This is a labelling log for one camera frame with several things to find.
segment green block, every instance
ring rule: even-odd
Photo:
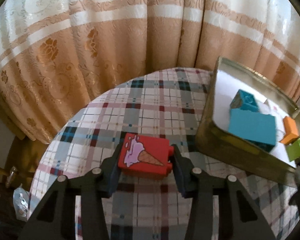
[[[286,147],[289,160],[292,162],[300,157],[300,138],[298,138],[293,144]]]

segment plastic bag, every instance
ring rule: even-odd
[[[22,184],[16,188],[13,192],[13,206],[16,211],[16,217],[18,220],[27,221],[29,204],[29,192],[22,188]]]

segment teal block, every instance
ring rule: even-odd
[[[252,112],[259,112],[259,106],[254,98],[254,95],[247,91],[239,89],[234,99],[230,104],[230,108],[239,108],[241,110],[250,110]]]
[[[266,152],[270,152],[276,144],[275,117],[270,114],[231,109],[228,131]]]

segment plaid tablecloth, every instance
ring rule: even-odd
[[[175,68],[135,78],[99,96],[61,129],[35,173],[30,212],[57,176],[81,176],[112,155],[125,132],[167,138],[182,155],[213,176],[234,174],[260,207],[277,239],[297,223],[289,206],[294,188],[248,174],[196,151],[194,137],[209,89],[209,72]],[[121,175],[112,198],[103,200],[111,239],[184,239],[191,199],[177,192],[173,174],[163,181]],[[214,201],[213,238],[218,239],[218,202]],[[82,239],[80,198],[76,234]]]

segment pink ice cream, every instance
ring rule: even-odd
[[[127,151],[123,161],[127,167],[139,162],[138,156],[144,149],[143,144],[141,142],[137,142],[137,136],[135,135],[135,137],[131,140],[130,149]]]

